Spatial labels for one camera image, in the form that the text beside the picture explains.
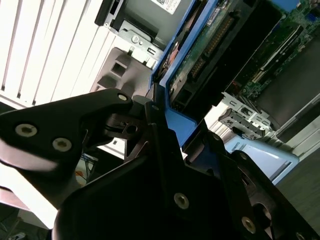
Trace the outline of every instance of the blue plastic frame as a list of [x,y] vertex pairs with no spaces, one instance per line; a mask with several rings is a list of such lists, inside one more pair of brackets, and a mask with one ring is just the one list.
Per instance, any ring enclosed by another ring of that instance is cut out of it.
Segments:
[[[161,60],[158,62],[158,65],[155,67],[150,81],[149,86],[152,85],[153,76],[156,72],[156,69],[161,65],[164,59],[167,58],[171,47],[173,46],[174,40],[176,36],[179,34],[180,30],[182,29],[184,22],[186,21],[187,16],[189,15],[193,4],[196,1],[193,0],[187,9],[185,15],[182,18],[182,21],[170,41],[167,45],[166,49],[164,50],[164,54],[162,55]],[[194,24],[190,34],[188,35],[187,39],[185,40],[183,46],[181,47],[179,53],[177,54],[173,64],[170,66],[162,80],[160,81],[160,85],[165,87],[166,95],[165,95],[165,117],[168,123],[168,127],[175,131],[179,145],[182,146],[190,137],[190,135],[194,132],[197,127],[197,122],[192,120],[191,118],[183,115],[182,113],[177,112],[176,110],[172,109],[170,106],[170,97],[169,97],[169,88],[170,88],[170,80],[178,70],[180,64],[188,54],[190,48],[192,47],[193,43],[197,39],[198,35],[201,33],[203,27],[205,26],[206,22],[208,21],[209,17],[211,16],[212,12],[215,10],[215,6],[217,5],[218,0],[209,0],[206,6],[204,7],[201,15],[199,16],[198,20]]]

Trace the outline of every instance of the white label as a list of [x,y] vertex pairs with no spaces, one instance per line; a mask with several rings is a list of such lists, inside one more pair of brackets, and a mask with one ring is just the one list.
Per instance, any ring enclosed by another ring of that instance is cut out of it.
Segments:
[[151,0],[170,14],[174,14],[181,0]]
[[220,12],[221,8],[217,7],[213,13],[211,14],[210,18],[208,19],[208,22],[206,23],[208,26],[210,26],[216,19],[216,17],[218,16],[218,13]]

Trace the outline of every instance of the green circuit board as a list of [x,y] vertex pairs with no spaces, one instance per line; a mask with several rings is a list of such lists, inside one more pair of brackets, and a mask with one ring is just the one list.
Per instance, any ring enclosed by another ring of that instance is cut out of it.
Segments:
[[203,54],[211,54],[218,45],[219,40],[223,37],[223,31],[228,30],[228,25],[232,24],[233,18],[227,14],[232,4],[227,0],[225,0],[224,3],[225,4],[222,3],[212,12],[199,37],[192,46],[192,50],[187,54],[178,68],[170,83],[171,93],[176,85],[183,81],[183,79],[189,78],[190,76],[196,78],[205,63],[201,56]]
[[254,101],[313,39],[320,17],[310,15],[310,11],[309,0],[300,0],[290,13],[281,10],[283,17],[279,24],[235,78],[240,86],[246,83],[240,92],[242,96]]

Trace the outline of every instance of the floor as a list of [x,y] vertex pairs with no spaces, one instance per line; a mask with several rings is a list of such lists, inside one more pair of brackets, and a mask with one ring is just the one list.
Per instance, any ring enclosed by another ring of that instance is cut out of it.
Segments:
[[277,187],[320,235],[320,149],[303,160]]
[[[7,230],[15,223],[18,211],[17,208],[0,204],[0,240],[6,237]],[[19,222],[11,236],[21,232],[26,234],[28,240],[45,240],[47,236],[47,230],[25,222]]]

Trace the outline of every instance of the motherboard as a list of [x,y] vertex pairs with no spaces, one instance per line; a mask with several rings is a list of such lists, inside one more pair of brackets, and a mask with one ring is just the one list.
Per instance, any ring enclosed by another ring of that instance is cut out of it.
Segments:
[[304,50],[319,29],[319,7],[314,0],[300,0],[291,12],[277,7],[283,14],[282,19],[233,81],[236,89],[240,90],[236,93],[238,96],[254,101]]

